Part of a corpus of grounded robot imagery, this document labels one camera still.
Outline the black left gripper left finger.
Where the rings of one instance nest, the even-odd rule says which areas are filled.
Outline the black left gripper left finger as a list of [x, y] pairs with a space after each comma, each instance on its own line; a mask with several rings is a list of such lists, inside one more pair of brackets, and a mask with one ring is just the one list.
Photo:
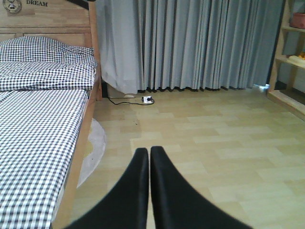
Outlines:
[[145, 229], [149, 197], [149, 158], [136, 149], [125, 172], [108, 194], [69, 229]]

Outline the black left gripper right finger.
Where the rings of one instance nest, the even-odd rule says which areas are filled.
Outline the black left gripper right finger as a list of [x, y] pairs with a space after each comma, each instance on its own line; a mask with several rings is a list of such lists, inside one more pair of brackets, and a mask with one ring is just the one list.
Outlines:
[[158, 229], [248, 229], [197, 192], [161, 146], [151, 148], [151, 196]]

